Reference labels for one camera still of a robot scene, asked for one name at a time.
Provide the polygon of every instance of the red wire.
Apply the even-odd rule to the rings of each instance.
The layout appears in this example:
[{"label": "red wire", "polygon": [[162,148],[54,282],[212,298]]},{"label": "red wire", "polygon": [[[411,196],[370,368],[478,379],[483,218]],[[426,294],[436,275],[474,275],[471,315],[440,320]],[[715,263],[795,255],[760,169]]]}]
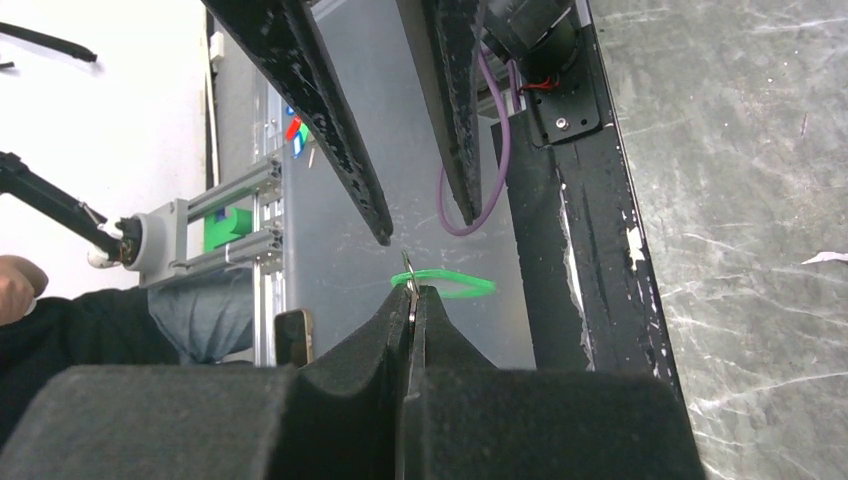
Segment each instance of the red wire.
[{"label": "red wire", "polygon": [[545,79],[542,83],[525,83],[519,88],[519,91],[524,90],[544,90],[550,91],[559,86],[559,78],[556,79],[556,82],[551,81],[551,77]]}]

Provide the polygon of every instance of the white paint chip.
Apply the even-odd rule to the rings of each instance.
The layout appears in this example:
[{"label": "white paint chip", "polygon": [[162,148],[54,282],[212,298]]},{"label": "white paint chip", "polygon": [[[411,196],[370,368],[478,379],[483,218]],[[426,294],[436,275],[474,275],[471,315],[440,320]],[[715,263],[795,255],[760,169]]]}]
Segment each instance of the white paint chip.
[{"label": "white paint chip", "polygon": [[836,253],[836,252],[819,252],[815,257],[804,260],[801,262],[801,265],[809,265],[811,263],[822,263],[822,262],[848,262],[848,253]]},{"label": "white paint chip", "polygon": [[630,269],[636,271],[636,262],[644,262],[645,254],[642,252],[642,234],[636,227],[627,231],[627,243],[630,247]]}]

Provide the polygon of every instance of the metal plate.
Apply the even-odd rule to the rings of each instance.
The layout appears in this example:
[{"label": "metal plate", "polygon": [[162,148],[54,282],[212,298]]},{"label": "metal plate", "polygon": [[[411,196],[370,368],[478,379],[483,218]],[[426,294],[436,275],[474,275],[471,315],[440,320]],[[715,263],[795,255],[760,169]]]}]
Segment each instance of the metal plate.
[{"label": "metal plate", "polygon": [[[597,55],[593,29],[583,28],[579,41],[579,54],[574,63],[559,75],[558,87],[550,92],[530,90],[526,93],[528,110],[535,120],[531,133],[533,144],[537,147],[577,138],[601,127],[589,61],[590,55]],[[567,128],[556,124],[560,118],[565,119]]]}]

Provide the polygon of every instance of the gray marble floor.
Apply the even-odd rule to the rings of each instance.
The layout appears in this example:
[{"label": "gray marble floor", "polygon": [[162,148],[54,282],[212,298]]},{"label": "gray marble floor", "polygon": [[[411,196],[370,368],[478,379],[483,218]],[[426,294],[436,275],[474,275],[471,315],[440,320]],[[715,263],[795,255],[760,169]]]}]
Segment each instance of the gray marble floor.
[{"label": "gray marble floor", "polygon": [[592,9],[706,469],[848,478],[848,3]]}]

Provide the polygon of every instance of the black sleeve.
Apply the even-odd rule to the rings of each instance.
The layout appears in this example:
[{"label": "black sleeve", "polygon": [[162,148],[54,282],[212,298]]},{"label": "black sleeve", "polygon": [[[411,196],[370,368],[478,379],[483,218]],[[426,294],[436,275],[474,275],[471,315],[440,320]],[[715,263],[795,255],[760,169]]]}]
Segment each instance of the black sleeve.
[{"label": "black sleeve", "polygon": [[0,448],[38,390],[68,367],[177,361],[144,291],[39,299],[31,314],[0,326]]},{"label": "black sleeve", "polygon": [[174,364],[177,352],[147,309],[147,292],[100,290],[73,300],[67,345],[75,364]]}]

